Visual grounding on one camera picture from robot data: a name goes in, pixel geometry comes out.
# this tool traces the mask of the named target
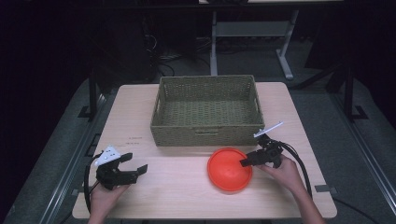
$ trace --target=gray floor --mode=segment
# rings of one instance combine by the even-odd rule
[[[292,42],[287,58],[295,79],[287,81],[276,60],[275,49],[281,44],[280,41],[249,46],[244,51],[235,54],[218,55],[219,74],[251,74],[257,81],[281,81],[291,86],[318,72],[315,69],[304,68],[311,43],[307,41],[304,43]],[[200,57],[208,62],[208,53],[200,54]],[[209,75],[209,67],[201,60],[192,62],[180,59],[170,62],[168,65],[175,69],[176,76]],[[165,74],[170,74],[166,67],[163,68],[163,71]],[[154,82],[158,83],[159,78],[156,78]],[[335,95],[327,93],[324,90],[326,81],[327,78],[323,78],[303,91],[290,91],[326,182],[336,190],[333,195],[335,198],[359,208],[379,223],[396,223],[396,216],[373,178],[372,172],[362,156],[359,144],[343,118],[344,115],[339,112],[337,104],[334,102],[334,99],[339,99],[342,93]],[[53,219],[45,219],[49,221],[48,223],[60,223],[64,217],[67,217],[77,198],[74,190],[81,186],[83,170],[89,160],[88,157],[84,157],[85,151],[89,151],[89,144],[95,136],[97,141],[97,134],[103,130],[116,95],[117,90],[106,95],[106,101],[99,114],[93,122],[88,122],[88,119],[78,118],[81,108],[89,104],[88,83],[85,81],[81,84],[21,190],[5,223],[40,223],[45,219],[43,216],[49,212],[53,213]],[[389,181],[394,185],[396,163],[393,162],[393,158],[396,156],[396,150],[394,150],[396,148],[396,132],[375,106],[370,93],[359,81],[355,81],[354,105],[362,106],[367,113],[369,119],[356,120],[355,125]],[[88,141],[81,139],[81,136],[85,136],[84,134],[87,134]],[[65,173],[76,148],[80,147],[83,148],[83,151],[81,152],[82,156],[78,156],[75,161],[77,165],[75,172]],[[65,183],[64,194],[58,197],[60,206],[53,210],[47,210],[52,196],[56,195],[57,191],[55,190],[60,187],[59,183],[63,175],[70,175],[71,182]],[[340,203],[336,203],[336,206],[337,217],[329,219],[328,223],[373,223],[349,207]],[[65,223],[86,223],[86,220],[70,217]],[[110,219],[106,223],[141,223],[141,220]],[[253,224],[260,223],[260,221],[151,220],[149,223]],[[301,220],[273,220],[273,223],[301,223]]]

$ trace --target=table leg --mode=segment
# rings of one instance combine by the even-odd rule
[[[212,50],[210,52],[210,76],[218,75],[218,59],[216,58],[216,23],[216,11],[214,11],[212,20]]]
[[[283,73],[285,74],[285,77],[288,80],[293,79],[293,74],[290,71],[290,67],[289,67],[288,61],[285,58],[285,55],[286,55],[286,50],[288,49],[288,46],[289,46],[291,35],[293,34],[295,23],[297,21],[298,12],[299,12],[298,10],[293,11],[293,13],[291,15],[288,30],[285,34],[285,42],[283,43],[283,46],[281,49],[276,50],[276,56],[279,59],[280,65],[282,66]]]

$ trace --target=hand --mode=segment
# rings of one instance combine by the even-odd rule
[[[296,162],[284,155],[280,155],[280,160],[282,163],[277,169],[267,165],[258,165],[257,167],[271,175],[284,188],[290,190],[298,204],[303,223],[325,223],[317,206],[305,189],[303,180],[298,173]]]
[[[272,168],[265,164],[257,167],[271,175],[281,186],[290,190],[293,194],[299,190],[305,190],[296,162],[283,154],[280,155],[280,160],[281,164],[278,168]]]
[[[91,215],[88,223],[103,223],[121,194],[129,187],[130,185],[122,185],[115,187],[113,190],[108,190],[98,184],[91,193]]]

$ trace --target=red bowl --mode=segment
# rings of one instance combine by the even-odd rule
[[[233,147],[215,151],[207,162],[212,183],[226,191],[243,189],[252,176],[251,166],[243,167],[240,162],[246,157],[245,153]]]

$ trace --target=woven basket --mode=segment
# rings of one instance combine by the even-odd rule
[[[263,127],[253,76],[162,77],[150,124],[159,147],[253,146]]]

